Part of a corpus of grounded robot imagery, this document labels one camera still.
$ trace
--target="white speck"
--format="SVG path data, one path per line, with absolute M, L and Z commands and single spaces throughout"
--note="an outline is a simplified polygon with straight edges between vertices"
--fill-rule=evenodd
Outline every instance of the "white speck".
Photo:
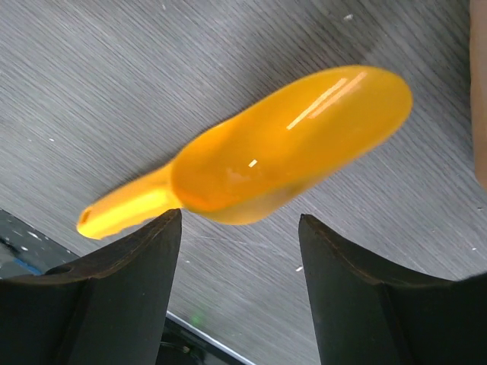
M 39 236 L 37 236 L 35 233 L 32 233 L 32 232 L 27 232 L 29 233 L 33 238 L 37 238 L 38 240 L 40 240 Z

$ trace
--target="scoop handle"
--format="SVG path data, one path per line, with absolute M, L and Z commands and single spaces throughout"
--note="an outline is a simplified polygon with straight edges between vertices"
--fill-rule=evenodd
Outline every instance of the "scoop handle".
M 182 208 L 170 187 L 172 163 L 134 180 L 87 207 L 76 226 L 83 236 L 100 240 L 128 227 Z

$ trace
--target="scoop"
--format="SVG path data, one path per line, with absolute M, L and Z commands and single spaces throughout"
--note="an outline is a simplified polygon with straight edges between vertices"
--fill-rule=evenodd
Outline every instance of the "scoop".
M 78 232 L 101 239 L 172 208 L 222 224 L 259 221 L 384 142 L 411 108 L 411 90 L 389 71 L 356 65 L 317 72 L 86 208 Z

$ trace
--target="dark floor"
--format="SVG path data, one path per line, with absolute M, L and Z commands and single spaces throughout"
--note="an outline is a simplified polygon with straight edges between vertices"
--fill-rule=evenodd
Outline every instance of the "dark floor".
M 170 310 L 257 364 L 316 364 L 300 213 L 432 275 L 487 266 L 468 36 L 467 0 L 0 1 L 0 207 L 90 252 L 79 212 L 203 129 L 312 71 L 391 69 L 415 108 L 387 144 L 258 224 L 184 216 Z

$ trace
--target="beige cylindrical object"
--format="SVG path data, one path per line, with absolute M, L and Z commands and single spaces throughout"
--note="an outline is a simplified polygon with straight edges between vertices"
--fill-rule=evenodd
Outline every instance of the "beige cylindrical object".
M 487 190 L 487 0 L 470 0 L 470 103 L 475 174 Z

